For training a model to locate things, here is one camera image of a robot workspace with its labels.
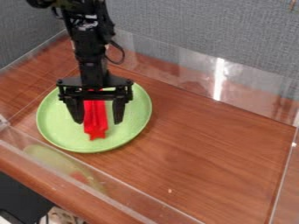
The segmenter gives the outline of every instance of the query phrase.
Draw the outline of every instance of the wooden surface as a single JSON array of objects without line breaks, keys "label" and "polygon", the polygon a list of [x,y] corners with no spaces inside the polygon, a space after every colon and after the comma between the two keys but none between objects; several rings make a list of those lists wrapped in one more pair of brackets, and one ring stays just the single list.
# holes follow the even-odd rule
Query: wooden surface
[{"label": "wooden surface", "polygon": [[[12,117],[18,129],[39,139],[35,111],[43,98],[15,113],[43,91],[48,93],[47,88],[52,89],[62,74],[78,72],[67,44],[62,40],[0,77],[2,114]],[[70,154],[206,223],[266,223],[295,128],[120,67],[112,66],[111,71],[144,87],[154,102],[151,121],[120,149]],[[7,157],[0,157],[0,164],[10,175],[70,210],[83,209],[83,219],[102,223],[95,221],[100,213],[87,212],[94,204],[84,200],[79,189],[72,187],[70,193],[50,195],[52,183],[47,177],[38,175],[39,182],[34,183],[34,175],[28,171],[19,174]],[[86,208],[75,207],[82,201]],[[120,218],[111,223],[134,222]]]}]

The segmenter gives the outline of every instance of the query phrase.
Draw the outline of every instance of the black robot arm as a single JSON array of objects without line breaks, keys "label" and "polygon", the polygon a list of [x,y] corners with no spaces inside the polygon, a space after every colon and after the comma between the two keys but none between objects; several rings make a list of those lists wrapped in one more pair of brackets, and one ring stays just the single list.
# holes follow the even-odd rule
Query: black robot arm
[{"label": "black robot arm", "polygon": [[80,76],[58,80],[59,97],[67,104],[74,121],[83,123],[83,102],[100,100],[112,101],[115,124],[122,123],[126,104],[134,99],[134,82],[108,71],[106,45],[118,46],[118,44],[112,40],[116,35],[115,24],[108,16],[106,0],[27,0],[27,2],[35,8],[51,7],[56,18],[64,21],[74,42]]}]

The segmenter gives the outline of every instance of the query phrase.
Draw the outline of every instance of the red cloth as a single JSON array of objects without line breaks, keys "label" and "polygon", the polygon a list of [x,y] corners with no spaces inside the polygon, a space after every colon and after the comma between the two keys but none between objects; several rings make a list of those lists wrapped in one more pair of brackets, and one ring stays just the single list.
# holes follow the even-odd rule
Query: red cloth
[{"label": "red cloth", "polygon": [[84,101],[84,132],[90,134],[90,140],[106,138],[108,130],[108,117],[104,101]]}]

